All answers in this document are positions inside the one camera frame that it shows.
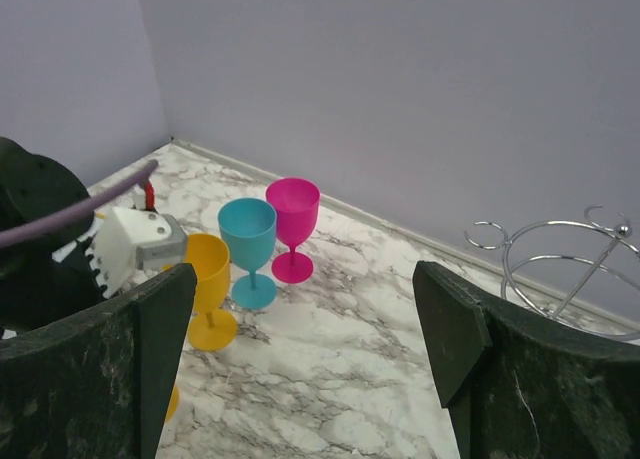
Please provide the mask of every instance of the metal ring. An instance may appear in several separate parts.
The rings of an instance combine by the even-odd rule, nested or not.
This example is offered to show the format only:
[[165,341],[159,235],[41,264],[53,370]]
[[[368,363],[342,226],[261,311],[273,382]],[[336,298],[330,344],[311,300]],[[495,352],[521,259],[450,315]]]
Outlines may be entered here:
[[[505,244],[505,248],[502,251],[502,269],[504,270],[504,275],[507,278],[507,281],[509,282],[509,286],[511,286],[512,289],[517,290],[518,289],[518,285],[515,283],[513,277],[511,276],[511,267],[509,266],[509,252],[511,250],[511,246],[513,246],[513,244],[516,242],[516,240],[518,238],[520,238],[523,234],[526,234],[527,232],[533,231],[534,229],[538,229],[538,228],[546,227],[546,226],[572,226],[572,227],[579,227],[581,229],[597,231],[602,235],[605,235],[607,237],[611,237],[611,234],[608,231],[605,231],[604,229],[602,229],[602,228],[600,228],[598,226],[595,226],[593,224],[584,224],[582,222],[543,221],[543,222],[536,222],[535,224],[531,224],[529,226],[523,227],[522,229],[517,231],[513,236],[511,236],[511,239]],[[618,238],[618,240],[620,241],[620,244],[624,245],[627,249],[629,249],[633,253],[635,253],[636,256],[640,257],[640,250],[638,250],[637,247],[635,247],[633,244],[629,244],[624,239]]]
[[485,251],[495,251],[496,249],[500,249],[502,246],[504,246],[506,243],[509,242],[509,234],[507,234],[507,231],[505,231],[505,229],[500,224],[496,224],[495,222],[488,222],[488,221],[478,221],[478,222],[474,222],[473,225],[474,226],[491,226],[494,229],[499,230],[502,233],[502,236],[504,238],[502,242],[500,242],[499,244],[496,244],[495,246],[483,246],[482,244],[477,243],[476,241],[471,239],[467,231],[463,231],[464,238],[467,240],[468,243],[470,243],[473,246],[476,246],[480,249],[484,249]]
[[[593,265],[594,261],[590,260],[590,259],[584,259],[582,257],[576,257],[576,256],[565,256],[565,255],[559,255],[559,254],[546,254],[546,255],[541,255],[541,256],[534,256],[534,257],[530,257],[528,259],[523,259],[522,261],[516,263],[513,268],[511,269],[510,273],[513,274],[515,273],[518,269],[520,269],[522,266],[526,265],[526,264],[530,264],[533,262],[537,262],[537,261],[543,261],[543,260],[548,260],[548,259],[561,259],[561,260],[569,260],[569,261],[576,261],[582,264],[587,264],[587,265]],[[615,278],[625,282],[626,284],[628,284],[629,286],[633,287],[636,291],[640,292],[640,285],[637,284],[636,282],[634,282],[633,280],[631,280],[629,277],[627,277],[626,275],[622,274],[621,272],[618,272],[615,269],[611,269],[610,267],[607,267],[603,264],[600,264],[600,266],[598,267],[598,269],[611,274],[612,276],[614,276]],[[502,296],[502,298],[504,300],[508,300],[507,299],[507,277],[505,275],[505,277],[502,279],[502,284],[500,285],[500,295]],[[522,291],[522,289],[520,288],[520,286],[518,286],[516,284],[516,287],[514,288],[512,286],[512,290],[518,295],[518,297],[520,297],[526,304],[527,306],[529,306],[529,308],[533,309],[535,312],[537,312],[538,314],[551,319],[550,314],[547,313],[545,310],[543,310],[542,308],[540,308],[539,306],[537,306],[535,303],[533,303],[533,301],[531,301],[531,299],[529,299],[529,297]],[[569,326],[569,327],[573,327],[574,329],[578,329],[581,331],[586,331],[589,332],[591,334],[595,334],[597,336],[600,337],[605,337],[607,339],[613,339],[613,340],[617,340],[617,341],[624,341],[624,342],[628,342],[628,341],[633,341],[636,339],[640,339],[640,332],[634,332],[634,333],[625,333],[625,334],[607,334],[607,333],[603,333],[603,332],[597,332],[597,331],[593,331],[590,329],[587,329],[585,327],[580,326],[577,322],[572,321],[570,319],[567,318],[562,318],[562,320],[560,320],[559,322]]]
[[623,213],[619,212],[618,216],[620,216],[622,218],[622,224],[620,224],[619,226],[616,227],[605,227],[605,226],[601,226],[600,224],[598,224],[597,222],[595,222],[593,219],[591,219],[591,216],[589,215],[589,213],[591,211],[593,211],[594,209],[602,209],[603,206],[601,206],[600,204],[594,204],[592,206],[587,207],[584,210],[584,218],[586,219],[586,221],[591,224],[592,226],[595,226],[599,229],[602,229],[603,231],[606,231],[607,233],[609,233],[609,235],[615,235],[615,236],[619,236],[618,232],[617,232],[617,228],[621,225],[626,226],[629,230],[631,229],[631,221],[629,220],[629,218],[627,216],[625,216]]

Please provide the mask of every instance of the wine glass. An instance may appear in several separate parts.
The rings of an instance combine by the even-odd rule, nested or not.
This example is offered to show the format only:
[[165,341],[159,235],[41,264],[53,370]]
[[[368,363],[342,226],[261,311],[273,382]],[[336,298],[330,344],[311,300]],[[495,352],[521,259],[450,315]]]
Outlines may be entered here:
[[228,346],[238,332],[233,315],[220,309],[231,285],[229,257],[229,248],[219,237],[191,234],[187,238],[184,262],[193,266],[198,279],[193,300],[197,315],[189,323],[187,338],[201,351]]
[[245,309],[262,309],[276,298],[276,284],[258,274],[276,245],[276,211],[262,199],[245,197],[228,202],[218,212],[220,235],[233,263],[249,272],[233,285],[231,297]]
[[167,406],[167,415],[164,418],[164,423],[166,424],[171,420],[173,415],[178,409],[178,404],[180,402],[180,390],[178,386],[173,385],[173,389],[171,390],[171,398],[169,399],[169,405]]
[[289,246],[271,265],[273,275],[287,284],[304,282],[313,274],[313,261],[296,247],[309,239],[318,222],[320,190],[306,179],[286,177],[267,188],[267,202],[278,214],[277,237]]

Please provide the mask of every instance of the metal wine glass holder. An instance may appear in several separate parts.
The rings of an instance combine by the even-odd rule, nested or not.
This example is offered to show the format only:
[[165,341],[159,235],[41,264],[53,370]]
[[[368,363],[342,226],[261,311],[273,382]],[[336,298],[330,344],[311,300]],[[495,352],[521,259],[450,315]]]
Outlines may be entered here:
[[[591,278],[591,276],[593,276],[593,274],[597,270],[601,270],[603,272],[611,274],[615,278],[627,283],[629,286],[633,287],[636,291],[640,293],[640,285],[638,283],[636,283],[626,275],[622,274],[621,272],[604,265],[604,262],[609,257],[611,252],[618,246],[623,246],[629,249],[631,252],[635,254],[636,258],[640,259],[640,250],[636,246],[628,242],[628,239],[631,237],[631,234],[633,232],[631,229],[631,221],[629,221],[629,219],[624,214],[619,213],[618,215],[622,218],[622,222],[620,224],[614,227],[602,226],[596,223],[595,221],[593,221],[590,216],[590,213],[592,210],[599,209],[601,207],[602,206],[600,205],[593,205],[593,206],[587,207],[584,210],[584,218],[586,221],[584,223],[574,222],[574,221],[536,222],[534,224],[530,224],[528,226],[523,227],[512,236],[509,236],[509,234],[507,234],[507,231],[502,226],[494,222],[488,222],[488,221],[475,222],[474,223],[475,226],[490,226],[502,233],[503,240],[500,243],[495,245],[487,246],[487,245],[480,244],[474,241],[473,239],[471,239],[467,231],[464,231],[464,237],[473,246],[480,249],[484,249],[486,251],[502,249],[502,268],[504,270],[504,277],[502,279],[502,284],[500,286],[500,295],[502,296],[503,299],[507,300],[507,286],[509,286],[511,290],[520,299],[522,299],[522,301],[524,301],[526,308],[531,309],[537,312],[538,314],[541,314],[551,320],[554,320],[562,324],[565,324],[569,327],[583,330],[585,332],[596,334],[598,336],[605,337],[608,339],[613,339],[613,340],[623,341],[623,342],[634,341],[634,340],[640,339],[640,332],[607,334],[599,331],[590,330],[578,324],[576,321],[571,320],[570,318],[567,318],[567,317],[563,317],[561,315],[562,312],[565,310],[565,308],[569,305],[571,300],[580,292],[580,290],[584,287],[587,281]],[[526,233],[531,232],[535,229],[551,227],[551,226],[575,227],[575,228],[595,231],[599,234],[607,236],[610,239],[610,242],[595,260],[585,259],[577,256],[563,255],[563,254],[543,254],[543,255],[532,256],[527,259],[523,259],[513,265],[509,262],[509,253],[511,251],[511,247],[520,237],[522,237]],[[532,262],[547,261],[547,260],[574,261],[581,264],[587,264],[589,266],[589,269],[584,274],[582,279],[580,279],[576,283],[576,285],[571,289],[571,291],[564,297],[560,305],[558,305],[553,310],[547,307],[542,307],[537,305],[534,301],[532,301],[527,296],[527,294],[525,294],[525,292],[521,289],[521,287],[516,283],[515,279],[513,278],[513,274],[515,274],[516,271],[518,271],[518,269],[520,269],[521,267],[527,264],[530,264]]]

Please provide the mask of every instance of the white marble surface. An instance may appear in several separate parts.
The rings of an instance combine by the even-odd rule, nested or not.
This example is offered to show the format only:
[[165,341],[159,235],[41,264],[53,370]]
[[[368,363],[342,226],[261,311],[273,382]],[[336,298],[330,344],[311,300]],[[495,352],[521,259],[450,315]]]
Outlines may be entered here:
[[[149,157],[160,162],[152,178],[157,208],[189,233],[218,234],[223,204],[264,197],[265,184],[178,146]],[[457,458],[411,276],[416,262],[427,260],[493,293],[499,279],[324,207],[300,250],[316,265],[307,283],[278,284],[276,302],[260,312],[227,301],[240,324],[229,347],[203,353],[185,343],[181,402],[158,457]],[[234,277],[242,274],[233,268]]]

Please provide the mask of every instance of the yellow object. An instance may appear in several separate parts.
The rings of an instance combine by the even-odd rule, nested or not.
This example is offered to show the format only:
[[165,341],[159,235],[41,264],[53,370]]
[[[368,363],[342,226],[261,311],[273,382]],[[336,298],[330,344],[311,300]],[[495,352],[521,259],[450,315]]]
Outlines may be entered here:
[[185,261],[196,271],[198,284],[187,338],[201,351],[217,351],[228,346],[238,333],[238,323],[220,306],[231,285],[229,248],[211,234],[191,234],[187,239]]
[[171,399],[169,399],[169,407],[167,408],[167,415],[164,418],[165,424],[169,422],[173,417],[173,415],[175,414],[176,409],[178,409],[179,402],[180,402],[180,391],[174,384],[173,390],[171,391]]

